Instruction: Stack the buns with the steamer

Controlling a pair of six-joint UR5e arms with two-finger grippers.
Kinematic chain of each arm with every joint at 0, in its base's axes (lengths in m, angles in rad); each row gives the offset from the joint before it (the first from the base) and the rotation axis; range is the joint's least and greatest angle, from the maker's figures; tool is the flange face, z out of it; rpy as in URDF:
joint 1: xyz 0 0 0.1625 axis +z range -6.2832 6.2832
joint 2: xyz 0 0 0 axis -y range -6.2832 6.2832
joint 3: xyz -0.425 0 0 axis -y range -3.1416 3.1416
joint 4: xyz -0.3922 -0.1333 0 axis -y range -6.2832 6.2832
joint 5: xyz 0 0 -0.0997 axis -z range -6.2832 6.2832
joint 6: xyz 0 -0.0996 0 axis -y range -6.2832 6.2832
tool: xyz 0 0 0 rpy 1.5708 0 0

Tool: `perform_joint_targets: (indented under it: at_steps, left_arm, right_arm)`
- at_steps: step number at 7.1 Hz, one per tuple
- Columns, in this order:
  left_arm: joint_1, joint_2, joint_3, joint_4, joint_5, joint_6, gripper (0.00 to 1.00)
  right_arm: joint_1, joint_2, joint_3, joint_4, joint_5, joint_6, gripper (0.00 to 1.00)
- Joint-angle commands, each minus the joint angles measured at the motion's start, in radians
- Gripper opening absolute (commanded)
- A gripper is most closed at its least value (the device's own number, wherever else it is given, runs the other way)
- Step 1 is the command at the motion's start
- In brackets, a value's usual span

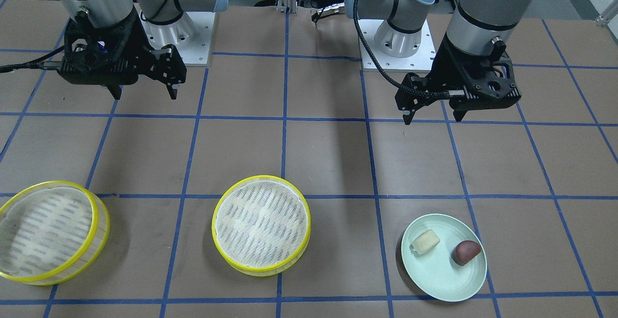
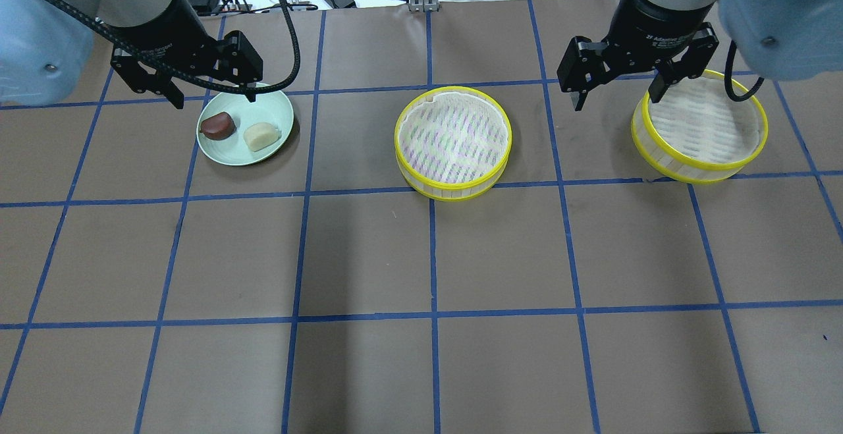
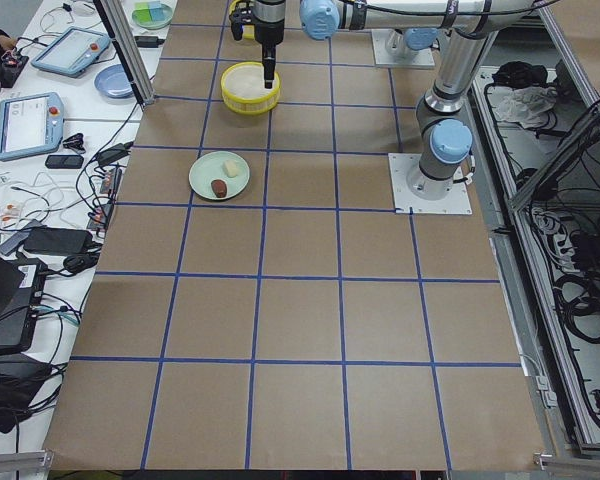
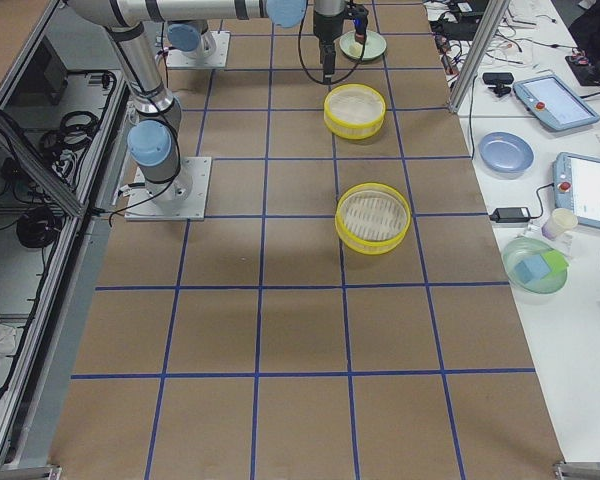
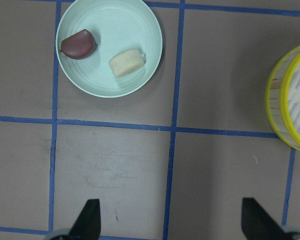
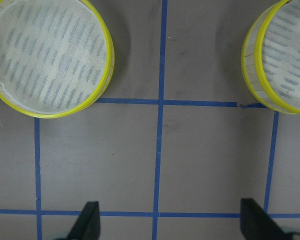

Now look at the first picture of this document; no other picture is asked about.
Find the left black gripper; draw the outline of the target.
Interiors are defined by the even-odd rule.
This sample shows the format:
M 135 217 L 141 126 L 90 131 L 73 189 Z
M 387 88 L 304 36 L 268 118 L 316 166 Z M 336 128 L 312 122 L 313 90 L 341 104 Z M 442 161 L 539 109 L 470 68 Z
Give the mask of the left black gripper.
M 470 97 L 470 92 L 466 91 L 464 65 L 472 60 L 472 55 L 456 47 L 445 35 L 440 43 L 438 51 L 431 67 L 431 92 L 448 93 L 448 91 L 461 91 L 459 97 Z M 426 78 L 422 78 L 414 72 L 406 74 L 402 85 L 426 93 L 424 85 Z M 410 125 L 413 117 L 421 108 L 431 105 L 434 100 L 415 96 L 408 91 L 398 89 L 395 94 L 397 108 L 402 112 L 405 125 Z M 454 120 L 461 122 L 466 114 L 466 110 L 454 110 Z

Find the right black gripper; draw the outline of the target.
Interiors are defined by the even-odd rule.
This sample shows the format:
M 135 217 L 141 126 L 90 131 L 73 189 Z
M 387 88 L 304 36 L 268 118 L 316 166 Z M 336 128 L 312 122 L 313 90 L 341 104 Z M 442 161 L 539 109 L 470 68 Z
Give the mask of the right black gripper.
M 135 9 L 118 28 L 122 28 L 122 42 L 118 44 L 122 48 L 121 58 L 127 63 L 129 71 L 163 83 L 170 98 L 176 100 L 179 85 L 187 78 L 187 67 L 176 45 L 167 44 L 152 49 Z M 108 84 L 107 89 L 114 100 L 121 100 L 121 85 Z

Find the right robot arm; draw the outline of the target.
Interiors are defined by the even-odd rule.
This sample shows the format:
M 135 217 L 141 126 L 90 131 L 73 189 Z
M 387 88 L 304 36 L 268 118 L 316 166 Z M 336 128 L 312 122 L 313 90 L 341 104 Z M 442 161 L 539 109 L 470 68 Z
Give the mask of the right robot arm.
M 101 85 L 115 100 L 140 76 L 163 83 L 172 100 L 188 65 L 206 65 L 215 14 L 229 0 L 60 0 L 70 20 L 60 62 L 44 63 L 67 82 Z

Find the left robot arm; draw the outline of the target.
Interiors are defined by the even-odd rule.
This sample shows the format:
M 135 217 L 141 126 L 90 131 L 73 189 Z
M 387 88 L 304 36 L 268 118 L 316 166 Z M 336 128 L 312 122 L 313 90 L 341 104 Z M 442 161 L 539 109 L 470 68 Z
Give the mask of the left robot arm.
M 422 47 L 422 28 L 435 0 L 344 0 L 347 16 L 372 65 L 397 87 L 405 124 L 419 109 L 447 100 L 457 122 L 469 111 L 506 109 L 521 99 L 507 40 L 532 0 L 459 0 L 430 71 L 402 82 L 391 78 L 375 52 L 402 59 Z

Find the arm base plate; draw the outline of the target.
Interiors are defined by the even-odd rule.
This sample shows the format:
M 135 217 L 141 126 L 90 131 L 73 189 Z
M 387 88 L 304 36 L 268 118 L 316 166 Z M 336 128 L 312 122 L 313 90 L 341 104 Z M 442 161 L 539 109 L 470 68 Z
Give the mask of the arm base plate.
M 217 14 L 185 12 L 171 24 L 152 24 L 142 21 L 150 45 L 161 49 L 172 44 L 188 67 L 208 67 Z
M 394 30 L 385 20 L 364 19 L 358 23 L 365 42 L 385 72 L 431 71 L 435 48 L 428 21 L 412 34 Z

